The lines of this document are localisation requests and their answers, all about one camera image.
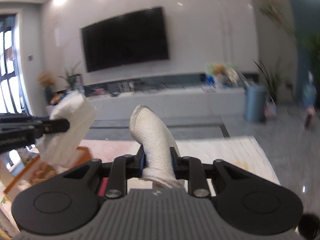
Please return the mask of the white soft cloth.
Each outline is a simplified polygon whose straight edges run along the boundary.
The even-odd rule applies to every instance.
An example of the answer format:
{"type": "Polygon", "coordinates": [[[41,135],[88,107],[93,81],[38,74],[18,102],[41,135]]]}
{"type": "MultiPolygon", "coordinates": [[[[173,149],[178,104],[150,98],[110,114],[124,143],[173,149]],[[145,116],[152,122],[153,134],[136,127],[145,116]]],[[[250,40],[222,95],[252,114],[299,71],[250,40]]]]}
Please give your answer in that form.
{"type": "Polygon", "coordinates": [[[49,120],[66,119],[69,129],[62,133],[43,135],[36,143],[42,161],[49,165],[71,167],[78,158],[76,148],[84,139],[97,111],[78,91],[69,93],[51,112],[49,120]]]}

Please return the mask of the white towel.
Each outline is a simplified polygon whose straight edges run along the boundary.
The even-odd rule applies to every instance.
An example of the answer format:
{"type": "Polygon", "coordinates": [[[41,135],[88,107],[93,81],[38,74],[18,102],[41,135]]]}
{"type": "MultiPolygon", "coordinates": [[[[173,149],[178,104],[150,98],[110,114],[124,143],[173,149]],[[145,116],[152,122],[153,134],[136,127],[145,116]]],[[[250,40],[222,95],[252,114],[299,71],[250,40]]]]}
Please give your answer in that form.
{"type": "Polygon", "coordinates": [[[144,181],[156,188],[182,188],[184,180],[174,173],[170,149],[179,154],[178,146],[165,123],[149,107],[138,105],[131,114],[129,129],[133,139],[144,148],[144,181]]]}

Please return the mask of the red box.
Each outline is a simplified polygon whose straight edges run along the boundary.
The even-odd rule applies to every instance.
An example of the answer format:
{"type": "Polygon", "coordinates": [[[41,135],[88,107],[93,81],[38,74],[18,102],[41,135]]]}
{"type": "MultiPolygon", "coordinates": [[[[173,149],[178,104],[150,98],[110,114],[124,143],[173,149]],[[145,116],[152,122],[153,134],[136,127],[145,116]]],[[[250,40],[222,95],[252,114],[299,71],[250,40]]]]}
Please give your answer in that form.
{"type": "Polygon", "coordinates": [[[103,197],[105,195],[107,184],[108,184],[108,178],[105,177],[105,178],[102,179],[102,182],[101,182],[100,187],[99,187],[99,191],[98,191],[98,196],[99,197],[103,197]]]}

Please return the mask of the plush toys on cabinet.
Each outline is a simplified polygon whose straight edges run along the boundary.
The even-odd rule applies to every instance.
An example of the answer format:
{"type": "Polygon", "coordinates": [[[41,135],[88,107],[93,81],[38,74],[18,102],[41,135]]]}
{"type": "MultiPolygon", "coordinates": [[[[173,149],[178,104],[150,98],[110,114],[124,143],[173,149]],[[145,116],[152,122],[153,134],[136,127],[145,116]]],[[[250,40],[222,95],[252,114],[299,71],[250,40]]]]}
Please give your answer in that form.
{"type": "Polygon", "coordinates": [[[234,64],[210,63],[206,65],[205,81],[215,89],[238,87],[240,77],[234,64]]]}

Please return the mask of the white lace tablecloth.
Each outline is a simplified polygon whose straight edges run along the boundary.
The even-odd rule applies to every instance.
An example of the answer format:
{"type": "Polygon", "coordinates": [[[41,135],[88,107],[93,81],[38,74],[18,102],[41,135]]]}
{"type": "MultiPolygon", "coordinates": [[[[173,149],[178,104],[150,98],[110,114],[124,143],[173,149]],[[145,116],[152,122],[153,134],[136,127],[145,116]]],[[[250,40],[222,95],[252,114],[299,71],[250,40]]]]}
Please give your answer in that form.
{"type": "MultiPolygon", "coordinates": [[[[215,159],[222,159],[280,184],[272,165],[254,137],[178,140],[176,144],[182,157],[194,157],[204,164],[212,164],[215,159]]],[[[93,158],[109,163],[121,155],[137,154],[140,144],[135,141],[82,140],[80,146],[88,148],[93,158]]]]}

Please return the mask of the dark vase with yellow flowers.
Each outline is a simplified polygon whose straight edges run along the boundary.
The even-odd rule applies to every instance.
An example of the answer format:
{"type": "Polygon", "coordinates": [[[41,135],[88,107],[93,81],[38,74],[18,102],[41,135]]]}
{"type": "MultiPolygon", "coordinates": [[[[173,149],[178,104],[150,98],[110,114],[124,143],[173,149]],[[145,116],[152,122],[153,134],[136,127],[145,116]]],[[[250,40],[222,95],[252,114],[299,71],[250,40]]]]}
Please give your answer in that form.
{"type": "Polygon", "coordinates": [[[55,97],[55,94],[53,93],[54,80],[51,73],[41,72],[37,76],[37,81],[44,90],[44,96],[46,98],[46,102],[48,103],[48,105],[54,105],[54,97],[55,97]]]}

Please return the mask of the orange rimmed white box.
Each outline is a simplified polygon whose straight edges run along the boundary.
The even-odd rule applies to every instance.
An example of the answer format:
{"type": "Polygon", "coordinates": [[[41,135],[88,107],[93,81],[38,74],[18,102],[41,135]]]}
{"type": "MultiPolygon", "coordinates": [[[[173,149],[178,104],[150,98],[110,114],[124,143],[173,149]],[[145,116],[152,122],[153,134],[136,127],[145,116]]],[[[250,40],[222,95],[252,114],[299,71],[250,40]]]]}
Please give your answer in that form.
{"type": "Polygon", "coordinates": [[[10,201],[13,201],[21,191],[30,186],[43,182],[46,179],[52,178],[59,173],[65,172],[91,159],[92,156],[89,148],[80,146],[77,147],[73,158],[65,166],[49,165],[42,161],[37,154],[36,157],[31,159],[23,170],[13,178],[11,183],[5,188],[4,195],[10,201]]]}

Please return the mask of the tall green floor plant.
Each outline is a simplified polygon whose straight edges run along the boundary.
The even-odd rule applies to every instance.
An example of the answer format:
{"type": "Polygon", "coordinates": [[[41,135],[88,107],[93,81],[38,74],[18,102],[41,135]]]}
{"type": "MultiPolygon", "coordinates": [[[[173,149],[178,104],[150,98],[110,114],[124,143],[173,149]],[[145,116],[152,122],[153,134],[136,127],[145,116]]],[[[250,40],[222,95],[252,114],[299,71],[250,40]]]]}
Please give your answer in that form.
{"type": "Polygon", "coordinates": [[[266,67],[266,65],[259,60],[254,61],[255,66],[259,69],[260,74],[262,74],[263,82],[267,88],[268,94],[275,104],[278,103],[278,93],[281,85],[288,80],[285,76],[286,68],[281,66],[281,58],[279,57],[274,65],[274,67],[266,67]]]}

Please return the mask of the white wifi router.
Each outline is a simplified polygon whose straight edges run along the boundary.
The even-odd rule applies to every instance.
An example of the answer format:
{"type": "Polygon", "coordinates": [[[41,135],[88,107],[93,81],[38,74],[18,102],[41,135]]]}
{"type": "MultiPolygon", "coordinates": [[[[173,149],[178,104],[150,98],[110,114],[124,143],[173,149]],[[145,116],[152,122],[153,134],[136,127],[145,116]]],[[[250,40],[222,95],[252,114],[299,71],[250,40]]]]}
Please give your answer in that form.
{"type": "Polygon", "coordinates": [[[131,80],[117,82],[121,93],[133,93],[135,91],[135,83],[131,80]]]}

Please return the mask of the blue grey trash bin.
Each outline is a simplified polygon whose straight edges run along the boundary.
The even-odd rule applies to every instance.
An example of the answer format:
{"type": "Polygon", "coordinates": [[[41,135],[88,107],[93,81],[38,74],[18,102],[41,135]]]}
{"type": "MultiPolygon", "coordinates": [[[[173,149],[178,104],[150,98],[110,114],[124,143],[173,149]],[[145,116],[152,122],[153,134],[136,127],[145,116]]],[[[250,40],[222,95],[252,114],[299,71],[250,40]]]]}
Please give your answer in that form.
{"type": "Polygon", "coordinates": [[[267,88],[265,86],[248,86],[246,88],[245,120],[261,122],[264,118],[267,88]]]}

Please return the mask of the long white TV cabinet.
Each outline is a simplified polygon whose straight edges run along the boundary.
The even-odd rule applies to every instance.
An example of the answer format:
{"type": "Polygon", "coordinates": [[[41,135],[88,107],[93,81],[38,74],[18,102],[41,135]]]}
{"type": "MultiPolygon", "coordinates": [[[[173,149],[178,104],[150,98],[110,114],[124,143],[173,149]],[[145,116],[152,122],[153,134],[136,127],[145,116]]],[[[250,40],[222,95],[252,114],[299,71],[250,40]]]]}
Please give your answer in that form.
{"type": "Polygon", "coordinates": [[[185,74],[129,79],[133,93],[121,93],[117,82],[85,85],[85,96],[97,110],[96,121],[129,119],[138,105],[146,105],[160,118],[243,116],[246,91],[243,84],[215,89],[205,74],[185,74]]]}

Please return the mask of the small woven basket bag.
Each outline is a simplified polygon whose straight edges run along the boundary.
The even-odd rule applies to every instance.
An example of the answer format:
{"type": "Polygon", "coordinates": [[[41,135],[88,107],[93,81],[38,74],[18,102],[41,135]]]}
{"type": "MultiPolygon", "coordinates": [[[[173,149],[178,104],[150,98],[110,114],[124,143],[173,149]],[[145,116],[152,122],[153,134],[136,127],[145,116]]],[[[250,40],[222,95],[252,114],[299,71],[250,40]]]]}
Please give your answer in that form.
{"type": "Polygon", "coordinates": [[[277,117],[277,106],[272,97],[266,98],[264,115],[266,119],[274,119],[277,117]]]}

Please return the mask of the green potted plant on cabinet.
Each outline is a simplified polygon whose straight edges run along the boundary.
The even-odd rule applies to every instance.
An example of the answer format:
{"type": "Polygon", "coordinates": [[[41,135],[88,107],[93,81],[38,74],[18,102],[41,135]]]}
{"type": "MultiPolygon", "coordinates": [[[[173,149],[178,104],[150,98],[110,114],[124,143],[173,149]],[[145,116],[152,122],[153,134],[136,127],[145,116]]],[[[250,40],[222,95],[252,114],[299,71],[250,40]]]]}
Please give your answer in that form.
{"type": "Polygon", "coordinates": [[[76,70],[79,67],[81,61],[78,61],[74,66],[71,68],[65,68],[64,75],[59,75],[58,77],[63,79],[67,83],[67,90],[74,91],[74,90],[82,90],[83,89],[83,81],[81,74],[77,73],[76,70]]]}

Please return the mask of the brown plush toy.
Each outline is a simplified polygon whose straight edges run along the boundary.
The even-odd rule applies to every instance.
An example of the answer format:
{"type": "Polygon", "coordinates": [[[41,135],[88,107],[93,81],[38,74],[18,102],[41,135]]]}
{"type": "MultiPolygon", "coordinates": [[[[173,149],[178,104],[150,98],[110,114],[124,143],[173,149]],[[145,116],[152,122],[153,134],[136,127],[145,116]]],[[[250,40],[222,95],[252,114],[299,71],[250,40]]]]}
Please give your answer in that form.
{"type": "Polygon", "coordinates": [[[40,163],[38,168],[32,173],[29,181],[31,185],[36,185],[57,175],[56,170],[47,163],[40,163]]]}

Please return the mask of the wall mounted black television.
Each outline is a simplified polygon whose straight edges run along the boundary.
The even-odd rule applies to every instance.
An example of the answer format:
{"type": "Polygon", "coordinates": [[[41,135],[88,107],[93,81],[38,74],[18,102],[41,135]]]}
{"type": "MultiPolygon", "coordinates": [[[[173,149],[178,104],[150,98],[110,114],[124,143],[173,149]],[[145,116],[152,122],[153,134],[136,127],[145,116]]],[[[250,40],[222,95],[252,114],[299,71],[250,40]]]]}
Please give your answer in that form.
{"type": "Polygon", "coordinates": [[[109,18],[81,29],[87,72],[168,60],[163,7],[109,18]]]}

